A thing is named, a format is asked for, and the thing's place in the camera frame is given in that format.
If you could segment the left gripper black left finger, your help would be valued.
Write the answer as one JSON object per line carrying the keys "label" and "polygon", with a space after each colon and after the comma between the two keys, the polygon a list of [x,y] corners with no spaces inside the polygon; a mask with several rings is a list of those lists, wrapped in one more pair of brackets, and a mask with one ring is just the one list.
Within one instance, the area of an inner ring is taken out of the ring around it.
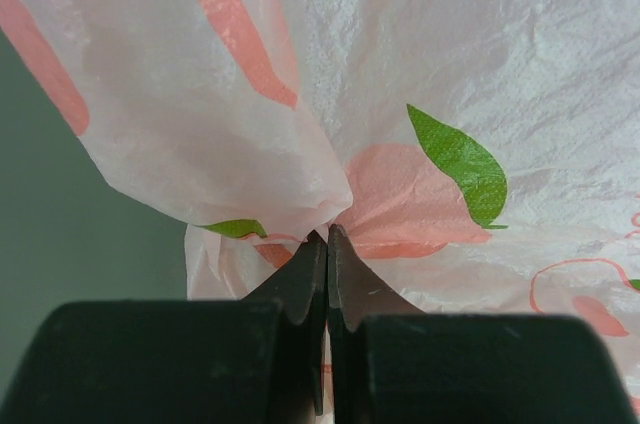
{"label": "left gripper black left finger", "polygon": [[74,302],[41,324],[5,423],[311,423],[323,412],[326,245],[240,300]]}

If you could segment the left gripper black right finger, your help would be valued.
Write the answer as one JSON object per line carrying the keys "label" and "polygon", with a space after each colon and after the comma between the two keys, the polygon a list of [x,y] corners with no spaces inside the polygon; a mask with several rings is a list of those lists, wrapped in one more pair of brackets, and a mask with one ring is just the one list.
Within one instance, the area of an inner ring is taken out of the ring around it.
{"label": "left gripper black right finger", "polygon": [[562,315],[436,314],[332,226],[328,330],[338,423],[633,423],[601,339]]}

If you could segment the pink translucent plastic bag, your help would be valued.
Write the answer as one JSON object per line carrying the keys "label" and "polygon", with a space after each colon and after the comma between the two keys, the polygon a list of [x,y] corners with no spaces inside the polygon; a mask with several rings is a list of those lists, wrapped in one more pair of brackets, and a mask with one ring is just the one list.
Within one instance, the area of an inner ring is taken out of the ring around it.
{"label": "pink translucent plastic bag", "polygon": [[311,231],[433,312],[570,314],[639,399],[639,0],[1,0],[106,182],[242,297]]}

